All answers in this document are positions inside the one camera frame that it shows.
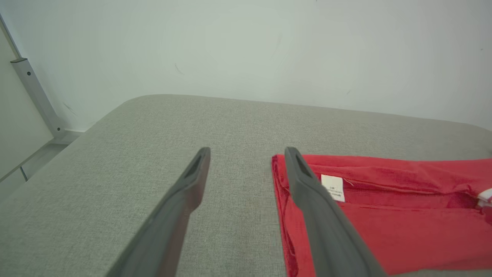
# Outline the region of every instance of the white panel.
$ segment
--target white panel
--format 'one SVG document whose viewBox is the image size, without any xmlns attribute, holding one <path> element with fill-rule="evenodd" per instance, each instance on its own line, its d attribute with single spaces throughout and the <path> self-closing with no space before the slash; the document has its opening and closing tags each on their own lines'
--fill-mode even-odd
<svg viewBox="0 0 492 277">
<path fill-rule="evenodd" d="M 0 179 L 53 138 L 10 64 L 13 60 L 0 29 Z"/>
<path fill-rule="evenodd" d="M 490 0 L 11 0 L 0 12 L 76 130 L 159 93 L 492 130 Z"/>
</svg>

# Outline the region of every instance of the clothing tag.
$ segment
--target clothing tag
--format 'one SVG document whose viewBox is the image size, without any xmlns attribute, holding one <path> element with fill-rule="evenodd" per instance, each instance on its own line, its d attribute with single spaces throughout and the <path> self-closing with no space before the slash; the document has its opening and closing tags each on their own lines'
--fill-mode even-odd
<svg viewBox="0 0 492 277">
<path fill-rule="evenodd" d="M 333 200 L 345 202 L 345 195 L 343 194 L 343 179 L 340 177 L 321 175 L 321 185 L 324 186 Z"/>
</svg>

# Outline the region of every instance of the red shirt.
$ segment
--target red shirt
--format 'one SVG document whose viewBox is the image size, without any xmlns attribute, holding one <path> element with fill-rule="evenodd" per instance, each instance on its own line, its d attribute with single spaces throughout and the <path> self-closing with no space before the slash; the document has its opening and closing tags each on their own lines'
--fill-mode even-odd
<svg viewBox="0 0 492 277">
<path fill-rule="evenodd" d="M 344 179 L 345 203 L 338 204 L 388 274 L 492 268 L 492 226 L 477 208 L 478 195 L 492 188 L 492 159 L 303 157 L 319 179 Z M 287 274 L 315 276 L 283 155 L 272 158 L 272 171 Z"/>
</svg>

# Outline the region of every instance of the white tag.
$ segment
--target white tag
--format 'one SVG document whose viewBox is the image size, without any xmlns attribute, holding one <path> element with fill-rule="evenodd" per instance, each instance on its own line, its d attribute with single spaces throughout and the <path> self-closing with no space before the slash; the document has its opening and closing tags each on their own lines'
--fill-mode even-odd
<svg viewBox="0 0 492 277">
<path fill-rule="evenodd" d="M 345 195 L 343 194 L 343 179 L 340 177 L 321 175 L 321 185 L 330 193 L 333 200 L 345 202 Z"/>
</svg>

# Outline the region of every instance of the gray mattress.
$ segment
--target gray mattress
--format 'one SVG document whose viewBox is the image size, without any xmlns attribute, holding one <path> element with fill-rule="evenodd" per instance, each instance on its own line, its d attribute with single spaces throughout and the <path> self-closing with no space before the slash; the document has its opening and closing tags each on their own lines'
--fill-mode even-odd
<svg viewBox="0 0 492 277">
<path fill-rule="evenodd" d="M 489 158 L 492 132 L 371 112 L 182 95 L 129 100 L 0 206 L 0 276 L 101 276 L 196 151 L 212 149 L 180 276 L 284 276 L 271 157 Z M 476 272 L 411 273 L 481 276 Z"/>
</svg>

